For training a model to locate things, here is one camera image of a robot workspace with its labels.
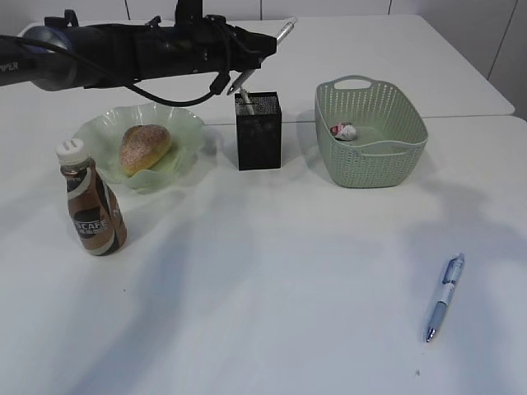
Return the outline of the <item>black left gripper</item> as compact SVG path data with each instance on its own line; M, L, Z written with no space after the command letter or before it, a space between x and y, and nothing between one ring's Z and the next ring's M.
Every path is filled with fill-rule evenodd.
M233 28L219 20L202 20L184 29L139 25L132 40L134 81L256 70L264 58L277 52L274 36Z

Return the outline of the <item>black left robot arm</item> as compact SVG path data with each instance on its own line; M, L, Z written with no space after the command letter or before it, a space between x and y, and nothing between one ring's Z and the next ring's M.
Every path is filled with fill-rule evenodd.
M1 38L1 83L30 81L44 91L114 88L164 77L258 69L276 53L270 35L227 24L222 17L160 26L70 26L49 18L23 36Z

